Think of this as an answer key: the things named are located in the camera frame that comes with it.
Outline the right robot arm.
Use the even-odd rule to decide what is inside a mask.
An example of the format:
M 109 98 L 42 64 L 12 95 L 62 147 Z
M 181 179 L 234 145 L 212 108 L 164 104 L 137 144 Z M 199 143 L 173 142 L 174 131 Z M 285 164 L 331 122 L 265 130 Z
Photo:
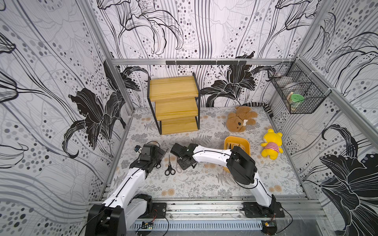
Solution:
M 177 157 L 177 163 L 182 170 L 194 168 L 199 162 L 223 166 L 230 171 L 232 178 L 241 188 L 252 191 L 260 207 L 273 211 L 277 205 L 275 196 L 268 192 L 261 181 L 256 162 L 240 147 L 214 149 L 198 144 L 185 147 L 175 143 L 171 153 Z

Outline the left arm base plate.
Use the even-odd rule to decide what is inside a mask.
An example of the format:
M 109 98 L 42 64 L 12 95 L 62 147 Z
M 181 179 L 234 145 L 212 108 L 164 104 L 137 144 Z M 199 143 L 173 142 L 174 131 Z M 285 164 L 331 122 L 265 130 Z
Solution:
M 163 219 L 166 217 L 167 203 L 151 203 L 138 219 Z

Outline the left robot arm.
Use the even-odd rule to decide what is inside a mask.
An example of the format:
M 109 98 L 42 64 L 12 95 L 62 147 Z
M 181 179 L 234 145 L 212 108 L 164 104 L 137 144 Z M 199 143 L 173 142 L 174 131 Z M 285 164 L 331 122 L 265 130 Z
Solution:
M 157 217 L 164 217 L 166 204 L 155 204 L 152 197 L 137 194 L 148 175 L 161 167 L 166 154 L 159 145 L 152 143 L 136 146 L 139 157 L 131 163 L 121 184 L 101 204 L 94 204 L 88 213 L 85 226 L 79 232 L 82 236 L 127 236 L 135 231 L 134 224 L 139 218 L 149 218 L 138 230 L 154 224 Z

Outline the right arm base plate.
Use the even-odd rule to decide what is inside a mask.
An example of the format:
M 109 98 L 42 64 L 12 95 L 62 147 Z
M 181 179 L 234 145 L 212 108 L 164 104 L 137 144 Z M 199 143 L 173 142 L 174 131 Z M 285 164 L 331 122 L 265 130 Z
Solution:
M 256 202 L 244 202 L 242 211 L 247 218 L 284 218 L 284 210 L 279 202 L 271 206 L 261 206 Z

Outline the large black scissors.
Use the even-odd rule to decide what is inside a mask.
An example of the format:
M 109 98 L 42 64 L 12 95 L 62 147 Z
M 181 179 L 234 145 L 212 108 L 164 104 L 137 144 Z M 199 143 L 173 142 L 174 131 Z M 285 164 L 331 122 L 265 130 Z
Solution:
M 248 146 L 244 146 L 244 145 L 239 144 L 239 143 L 226 143 L 225 147 L 227 149 L 233 149 L 234 147 L 240 147 L 243 151 L 249 150 Z

